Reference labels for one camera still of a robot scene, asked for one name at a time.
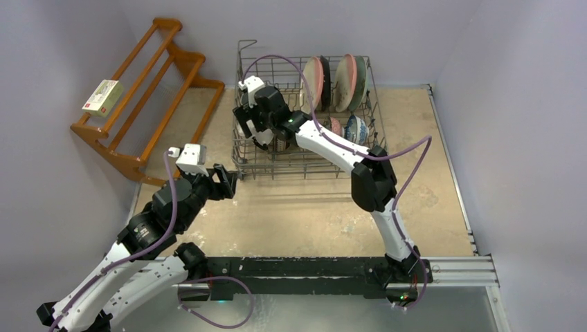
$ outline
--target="black base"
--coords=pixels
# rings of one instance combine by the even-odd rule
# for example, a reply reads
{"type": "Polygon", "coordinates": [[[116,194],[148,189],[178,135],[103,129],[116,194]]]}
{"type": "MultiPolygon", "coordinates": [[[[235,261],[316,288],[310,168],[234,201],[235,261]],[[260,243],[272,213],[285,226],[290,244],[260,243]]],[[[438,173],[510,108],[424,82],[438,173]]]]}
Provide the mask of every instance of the black base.
{"type": "MultiPolygon", "coordinates": [[[[429,270],[430,262],[424,263],[429,270]]],[[[385,257],[208,257],[207,265],[211,275],[235,277],[253,294],[362,295],[392,301],[398,289],[388,284],[411,284],[414,273],[424,280],[419,264],[405,273],[401,263],[390,264],[385,257]]],[[[428,281],[433,281],[431,272],[428,281]]],[[[233,282],[214,281],[210,299],[232,300],[243,293],[233,282]]]]}
{"type": "MultiPolygon", "coordinates": [[[[37,317],[41,320],[41,324],[44,326],[51,326],[55,321],[53,319],[53,313],[55,309],[53,306],[57,302],[47,302],[41,304],[37,309],[37,317]]],[[[86,329],[84,332],[110,332],[110,320],[112,319],[112,314],[106,314],[103,310],[100,311],[98,316],[96,316],[96,320],[93,324],[86,329]]],[[[57,332],[67,332],[67,329],[60,328],[56,330],[57,332]]]]}

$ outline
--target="plate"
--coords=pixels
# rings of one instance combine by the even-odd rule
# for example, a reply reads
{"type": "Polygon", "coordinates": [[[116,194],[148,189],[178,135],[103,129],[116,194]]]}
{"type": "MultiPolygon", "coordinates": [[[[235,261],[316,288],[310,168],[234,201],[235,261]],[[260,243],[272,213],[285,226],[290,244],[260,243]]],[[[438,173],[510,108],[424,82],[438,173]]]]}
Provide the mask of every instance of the plate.
{"type": "Polygon", "coordinates": [[[346,111],[352,100],[355,85],[356,62],[352,55],[346,54],[341,62],[338,63],[336,74],[334,75],[334,100],[332,100],[332,103],[335,111],[346,111]]]}
{"type": "Polygon", "coordinates": [[[356,86],[349,104],[349,111],[354,111],[361,105],[367,93],[367,62],[363,57],[354,57],[356,62],[356,86]]]}
{"type": "Polygon", "coordinates": [[[324,72],[324,82],[322,85],[322,96],[320,97],[320,104],[322,105],[322,110],[326,111],[328,107],[330,107],[330,97],[332,94],[332,90],[330,87],[330,64],[328,63],[328,59],[320,56],[320,63],[322,64],[322,70],[324,72]]]}
{"type": "MultiPolygon", "coordinates": [[[[311,100],[314,107],[318,106],[320,97],[322,96],[322,87],[324,84],[324,70],[322,69],[322,62],[317,57],[311,57],[304,66],[304,76],[308,81],[309,90],[311,93],[311,100]]],[[[302,112],[310,114],[311,109],[308,105],[306,97],[306,88],[304,82],[300,82],[300,105],[302,112]]]]}
{"type": "Polygon", "coordinates": [[[326,120],[323,123],[323,126],[324,128],[332,131],[338,136],[343,135],[343,126],[341,125],[341,122],[338,121],[336,118],[333,118],[332,116],[326,118],[326,120]]]}

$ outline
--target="cable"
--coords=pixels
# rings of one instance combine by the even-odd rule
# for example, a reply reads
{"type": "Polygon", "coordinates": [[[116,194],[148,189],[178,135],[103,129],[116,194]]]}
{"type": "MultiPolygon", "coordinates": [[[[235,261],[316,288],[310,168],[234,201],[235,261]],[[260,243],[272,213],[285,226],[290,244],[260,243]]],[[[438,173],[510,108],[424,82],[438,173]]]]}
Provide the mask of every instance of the cable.
{"type": "Polygon", "coordinates": [[[391,205],[391,218],[393,219],[393,223],[395,224],[395,227],[397,228],[399,236],[401,236],[401,239],[404,240],[404,243],[406,244],[406,246],[408,246],[408,249],[412,252],[412,255],[414,255],[414,257],[416,257],[416,259],[418,260],[420,267],[422,267],[422,274],[424,275],[424,280],[422,280],[422,292],[420,294],[418,294],[418,297],[416,298],[416,300],[414,302],[412,302],[412,304],[410,306],[404,307],[406,309],[414,307],[416,304],[418,304],[418,302],[420,302],[420,300],[424,296],[424,293],[426,292],[426,285],[428,284],[428,273],[426,273],[426,264],[424,263],[424,261],[422,260],[420,255],[418,255],[416,250],[414,250],[414,247],[412,247],[412,245],[408,242],[406,235],[401,230],[401,227],[399,227],[399,222],[397,221],[397,216],[396,216],[397,202],[399,201],[399,198],[402,196],[402,194],[406,191],[406,188],[408,187],[408,185],[410,184],[410,182],[414,178],[414,175],[416,175],[416,172],[418,172],[418,169],[420,168],[420,165],[422,164],[422,161],[424,160],[424,157],[426,156],[426,153],[428,152],[428,149],[430,148],[431,143],[432,143],[432,137],[429,136],[428,142],[426,142],[426,146],[424,147],[424,150],[422,151],[422,154],[420,155],[418,162],[414,166],[414,169],[412,169],[412,172],[410,173],[410,176],[408,176],[408,178],[406,179],[406,182],[404,183],[404,185],[402,185],[401,189],[399,190],[399,192],[395,196],[395,199],[391,205]]]}
{"type": "Polygon", "coordinates": [[[422,260],[422,258],[418,255],[418,253],[416,252],[416,250],[414,250],[414,247],[412,247],[412,245],[408,242],[406,235],[404,234],[404,232],[401,231],[401,228],[399,227],[399,222],[397,221],[397,217],[396,217],[396,213],[397,213],[397,202],[399,200],[399,197],[401,197],[401,195],[404,193],[404,191],[406,190],[406,188],[408,187],[408,185],[410,184],[410,182],[412,181],[412,178],[414,177],[414,175],[416,174],[416,172],[418,171],[420,165],[422,164],[422,161],[424,159],[424,157],[426,156],[426,153],[428,153],[428,149],[430,148],[430,144],[432,143],[432,136],[427,135],[424,138],[422,138],[421,140],[419,140],[418,142],[416,142],[414,145],[411,145],[410,147],[405,148],[404,150],[401,150],[399,152],[396,152],[394,154],[388,155],[388,156],[384,156],[384,157],[374,157],[374,156],[369,156],[367,154],[364,154],[362,152],[353,150],[350,147],[347,147],[344,144],[335,142],[334,140],[332,140],[330,137],[328,137],[328,135],[326,135],[325,133],[322,132],[322,128],[320,127],[320,123],[318,122],[318,119],[316,118],[316,107],[312,104],[312,100],[311,100],[311,91],[309,90],[309,85],[308,85],[308,81],[306,80],[306,77],[304,76],[304,72],[301,70],[300,67],[298,67],[298,65],[292,61],[291,59],[281,56],[281,55],[263,55],[261,57],[258,57],[257,59],[255,59],[255,61],[253,61],[249,67],[244,71],[243,76],[241,77],[241,80],[244,79],[244,77],[246,76],[246,74],[251,70],[251,68],[253,67],[253,65],[255,65],[259,60],[261,59],[266,59],[268,57],[277,57],[279,59],[283,59],[286,62],[289,62],[296,70],[297,72],[300,74],[300,77],[302,78],[302,81],[304,82],[304,87],[306,89],[306,98],[308,101],[308,105],[310,106],[311,109],[311,116],[312,116],[312,121],[314,122],[314,125],[316,126],[316,129],[318,130],[318,132],[320,133],[320,135],[322,137],[324,137],[328,142],[332,143],[333,145],[340,147],[341,149],[344,149],[346,151],[352,152],[353,154],[359,155],[363,158],[367,158],[369,160],[373,160],[373,161],[385,161],[385,160],[391,160],[400,156],[403,156],[404,154],[407,154],[408,152],[416,149],[417,147],[419,147],[420,145],[426,143],[426,146],[424,147],[424,150],[422,151],[422,154],[420,155],[420,158],[418,159],[418,162],[416,163],[416,165],[414,166],[414,169],[412,170],[412,173],[410,174],[410,176],[408,177],[408,179],[406,180],[406,182],[404,183],[404,185],[402,185],[401,189],[399,190],[399,192],[397,193],[393,203],[392,203],[392,207],[391,207],[391,217],[393,220],[393,223],[395,224],[395,227],[397,228],[397,231],[399,232],[399,235],[401,236],[401,239],[404,241],[404,243],[406,244],[406,246],[408,246],[408,249],[412,252],[412,255],[414,255],[414,257],[416,257],[416,259],[418,260],[420,266],[422,267],[422,272],[424,275],[424,280],[422,282],[422,293],[418,294],[418,297],[416,298],[416,300],[414,302],[412,302],[412,304],[408,307],[403,307],[404,310],[406,310],[407,308],[412,308],[414,307],[420,300],[421,298],[424,296],[424,293],[426,292],[426,285],[428,284],[428,274],[426,273],[426,264],[424,263],[424,261],[422,260]]]}
{"type": "Polygon", "coordinates": [[[412,287],[416,285],[417,290],[417,283],[418,283],[418,276],[414,273],[414,278],[412,278],[412,282],[410,283],[410,288],[408,288],[408,293],[412,290],[412,287]]]}
{"type": "Polygon", "coordinates": [[[268,57],[277,57],[279,59],[285,60],[287,62],[289,62],[294,68],[296,68],[297,72],[300,73],[300,76],[302,78],[302,81],[304,82],[304,87],[306,89],[306,97],[308,100],[308,105],[310,106],[311,109],[311,116],[312,116],[312,121],[314,122],[314,125],[316,126],[316,129],[318,130],[318,132],[320,133],[320,135],[322,137],[324,137],[328,142],[332,143],[333,145],[340,147],[341,149],[344,149],[346,151],[349,151],[353,154],[356,154],[357,156],[361,156],[363,158],[367,158],[369,160],[373,160],[373,161],[385,161],[385,160],[391,160],[394,158],[397,158],[399,156],[403,156],[404,154],[407,154],[408,152],[414,150],[415,148],[419,147],[421,144],[423,144],[426,140],[428,139],[432,139],[432,136],[428,135],[426,137],[424,137],[423,139],[421,139],[420,141],[418,141],[416,144],[401,150],[400,152],[397,152],[395,154],[391,154],[389,156],[384,156],[384,157],[374,157],[374,156],[369,156],[368,154],[364,154],[363,152],[354,150],[351,147],[348,147],[342,143],[336,142],[335,140],[333,140],[332,138],[328,137],[328,135],[326,135],[326,133],[322,132],[322,127],[320,126],[320,123],[318,122],[318,118],[316,117],[316,107],[314,106],[314,104],[312,103],[311,100],[311,94],[310,90],[309,90],[309,85],[308,85],[308,81],[306,80],[306,77],[304,76],[304,72],[300,69],[300,67],[298,67],[298,65],[291,59],[281,56],[281,55],[275,55],[275,54],[268,54],[268,55],[263,55],[262,57],[258,57],[257,59],[255,59],[255,61],[253,61],[249,67],[244,71],[243,76],[241,77],[241,80],[244,79],[244,77],[246,76],[247,73],[249,73],[249,71],[251,70],[251,68],[253,67],[254,64],[256,64],[259,60],[262,59],[266,59],[268,57]]]}
{"type": "Polygon", "coordinates": [[[249,319],[251,319],[251,316],[253,316],[253,309],[255,308],[255,297],[253,296],[251,290],[244,284],[244,282],[241,282],[240,280],[233,278],[233,277],[223,277],[223,276],[218,276],[218,277],[207,277],[207,278],[202,278],[202,279],[197,279],[197,280],[190,280],[187,282],[183,282],[183,284],[198,284],[200,282],[211,282],[214,280],[228,280],[230,282],[236,282],[237,284],[239,284],[242,288],[244,288],[244,290],[246,291],[247,294],[249,294],[249,299],[251,300],[251,307],[249,309],[249,314],[245,317],[245,319],[235,325],[222,325],[222,324],[218,324],[216,322],[213,322],[211,320],[209,320],[208,318],[204,317],[202,314],[199,314],[195,311],[193,311],[192,309],[188,308],[185,304],[183,304],[183,302],[181,301],[181,295],[178,294],[177,295],[177,300],[179,301],[179,306],[191,313],[192,315],[198,317],[199,319],[205,321],[206,323],[215,326],[215,327],[219,327],[221,329],[236,329],[238,327],[243,326],[245,323],[247,323],[249,321],[249,319]]]}
{"type": "Polygon", "coordinates": [[[169,166],[169,160],[168,160],[168,155],[169,154],[171,154],[169,151],[165,151],[163,153],[163,160],[165,161],[165,170],[167,171],[167,175],[168,175],[168,178],[169,178],[169,186],[170,186],[170,189],[171,189],[172,212],[171,212],[171,220],[169,222],[169,226],[167,227],[167,230],[165,231],[165,233],[163,233],[163,236],[157,242],[155,242],[152,245],[150,245],[148,248],[145,248],[142,251],[139,251],[139,252],[137,252],[134,255],[130,255],[130,256],[126,257],[126,258],[119,259],[118,261],[114,261],[114,262],[110,263],[108,266],[105,266],[104,268],[102,268],[100,270],[100,274],[94,275],[85,285],[83,285],[75,293],[74,296],[71,297],[71,299],[69,300],[69,302],[67,302],[67,304],[61,310],[61,314],[59,316],[57,316],[57,318],[55,318],[55,320],[51,324],[51,327],[49,327],[49,332],[53,332],[57,328],[57,325],[59,324],[59,322],[61,322],[61,320],[63,319],[64,315],[67,315],[68,314],[68,310],[71,309],[71,307],[73,306],[73,304],[76,301],[78,301],[79,298],[90,287],[92,287],[92,285],[94,285],[96,283],[96,281],[98,281],[101,277],[104,277],[109,271],[111,271],[116,266],[119,266],[121,264],[124,264],[127,261],[131,261],[133,259],[137,259],[137,258],[139,258],[139,257],[141,257],[143,255],[146,255],[149,252],[155,250],[155,248],[159,247],[169,237],[169,235],[173,231],[173,227],[175,226],[175,220],[177,218],[177,193],[176,193],[176,190],[175,190],[175,181],[173,179],[173,172],[171,171],[171,167],[169,166]]]}

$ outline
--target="dark plate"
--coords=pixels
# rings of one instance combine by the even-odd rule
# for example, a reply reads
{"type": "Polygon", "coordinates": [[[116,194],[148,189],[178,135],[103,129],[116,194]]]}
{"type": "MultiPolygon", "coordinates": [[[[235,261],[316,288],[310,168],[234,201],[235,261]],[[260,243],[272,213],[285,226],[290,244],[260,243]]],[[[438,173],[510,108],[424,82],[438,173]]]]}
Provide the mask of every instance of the dark plate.
{"type": "Polygon", "coordinates": [[[320,63],[322,64],[322,69],[324,70],[324,85],[322,86],[322,95],[320,96],[320,103],[322,104],[322,110],[326,111],[330,106],[330,94],[332,91],[330,90],[330,64],[328,60],[320,56],[320,63]]]}

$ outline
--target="dish rack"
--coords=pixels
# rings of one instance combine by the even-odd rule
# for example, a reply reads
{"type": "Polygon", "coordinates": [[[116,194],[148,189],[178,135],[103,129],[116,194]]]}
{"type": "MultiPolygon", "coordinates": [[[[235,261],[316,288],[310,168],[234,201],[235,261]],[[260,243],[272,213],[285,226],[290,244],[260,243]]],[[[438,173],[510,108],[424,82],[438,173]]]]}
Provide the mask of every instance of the dish rack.
{"type": "MultiPolygon", "coordinates": [[[[238,42],[237,72],[235,77],[236,107],[241,105],[242,92],[238,89],[239,80],[241,80],[244,71],[249,65],[259,56],[263,56],[263,54],[254,54],[254,48],[250,48],[250,46],[256,43],[257,40],[255,39],[240,40],[238,42]]],[[[343,56],[324,55],[324,57],[329,62],[330,77],[333,80],[336,67],[343,59],[343,56]]],[[[363,56],[363,58],[367,63],[368,90],[361,105],[353,112],[344,111],[339,113],[334,110],[322,111],[317,109],[316,117],[323,124],[329,116],[332,116],[340,121],[344,128],[351,115],[359,116],[365,120],[365,123],[369,127],[369,136],[363,145],[366,147],[379,145],[387,150],[388,146],[381,120],[381,109],[379,108],[371,61],[367,56],[363,56]]],[[[310,56],[289,57],[289,59],[292,59],[303,69],[310,56]]],[[[247,75],[255,75],[267,84],[278,88],[292,111],[301,108],[302,105],[299,101],[301,76],[290,63],[277,58],[262,59],[251,67],[247,75]]],[[[334,82],[331,82],[331,87],[334,90],[334,82]]],[[[271,176],[274,179],[281,174],[303,174],[304,178],[306,178],[308,174],[314,173],[332,173],[338,178],[338,175],[342,172],[339,167],[310,150],[294,146],[288,146],[286,149],[283,149],[285,143],[277,140],[277,138],[274,138],[273,142],[269,144],[267,151],[261,150],[255,146],[253,140],[247,139],[239,133],[237,123],[233,117],[233,149],[231,157],[239,172],[240,178],[252,175],[253,179],[256,179],[257,176],[271,176]]]]}

